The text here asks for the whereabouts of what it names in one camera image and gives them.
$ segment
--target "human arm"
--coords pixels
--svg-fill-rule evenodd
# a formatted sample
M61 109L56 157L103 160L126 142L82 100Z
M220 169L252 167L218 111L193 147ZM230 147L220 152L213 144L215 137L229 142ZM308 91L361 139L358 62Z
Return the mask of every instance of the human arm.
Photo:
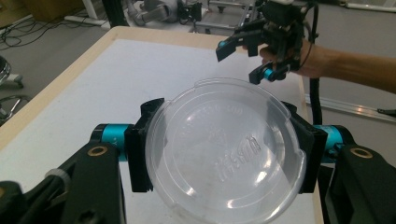
M307 41L304 42L302 61L309 51L309 45ZM276 56L268 48L261 49L260 55L264 63L276 61ZM349 53L312 45L306 62L297 73L312 78L338 78L396 93L396 58Z

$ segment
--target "tabletop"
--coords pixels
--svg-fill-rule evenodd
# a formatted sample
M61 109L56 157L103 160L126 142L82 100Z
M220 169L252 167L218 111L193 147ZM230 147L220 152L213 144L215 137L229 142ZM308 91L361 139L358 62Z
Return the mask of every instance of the tabletop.
M218 63L215 49L224 36L145 28L111 29L46 89L0 128L0 180L31 189L85 145L99 123L134 123L148 100L172 100L211 77L248 80L260 57L237 53ZM288 74L261 86L277 99L297 105L307 117L303 83ZM132 193L127 167L120 164L128 223L174 223L156 194ZM318 192L298 195L275 223L322 223Z

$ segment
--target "transparent plastic lid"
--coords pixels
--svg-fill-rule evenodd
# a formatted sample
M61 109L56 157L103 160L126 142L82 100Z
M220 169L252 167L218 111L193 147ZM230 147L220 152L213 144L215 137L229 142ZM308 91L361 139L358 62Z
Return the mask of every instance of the transparent plastic lid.
M304 180L290 112L242 80L197 82L158 110L148 129L148 174L182 223L264 223Z

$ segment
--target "office chair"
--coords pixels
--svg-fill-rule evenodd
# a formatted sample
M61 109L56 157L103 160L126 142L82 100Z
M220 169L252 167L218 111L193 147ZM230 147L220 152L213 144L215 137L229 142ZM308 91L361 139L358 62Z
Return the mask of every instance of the office chair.
M22 76L11 74L11 65L6 61L5 58L0 56L0 86L4 83L16 83L20 88L23 88ZM11 95L0 99L0 126L11 117L23 106L23 103L27 103L31 100L26 95Z

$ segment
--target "round lid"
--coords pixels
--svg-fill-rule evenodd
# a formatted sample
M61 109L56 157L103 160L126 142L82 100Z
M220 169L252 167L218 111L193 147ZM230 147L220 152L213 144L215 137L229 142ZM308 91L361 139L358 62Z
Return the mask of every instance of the round lid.
M183 223L263 223L304 179L290 112L264 89L214 78L164 103L148 129L154 188Z

